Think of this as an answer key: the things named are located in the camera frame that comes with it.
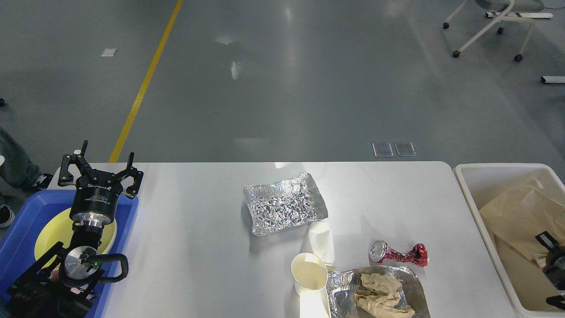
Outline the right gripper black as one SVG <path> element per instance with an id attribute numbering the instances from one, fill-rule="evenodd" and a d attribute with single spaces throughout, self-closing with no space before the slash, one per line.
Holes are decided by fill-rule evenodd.
<path id="1" fill-rule="evenodd" d="M 548 232 L 543 231 L 535 236 L 539 244 L 545 248 L 546 265 L 543 267 L 543 273 L 559 290 L 565 290 L 565 252 L 564 247 Z M 546 298 L 546 303 L 565 310 L 565 298 L 563 295 L 551 296 Z"/>

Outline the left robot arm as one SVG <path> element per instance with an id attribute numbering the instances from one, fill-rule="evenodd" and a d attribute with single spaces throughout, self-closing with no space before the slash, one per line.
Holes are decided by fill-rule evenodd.
<path id="1" fill-rule="evenodd" d="M 98 251 L 104 229 L 115 221 L 120 195 L 136 197 L 143 172 L 133 165 L 118 173 L 93 169 L 85 159 L 88 141 L 63 156 L 58 186 L 75 186 L 69 211 L 69 245 L 58 241 L 7 289 L 12 318 L 84 318 L 94 304 L 97 284 L 117 283 L 128 275 L 127 256 Z"/>

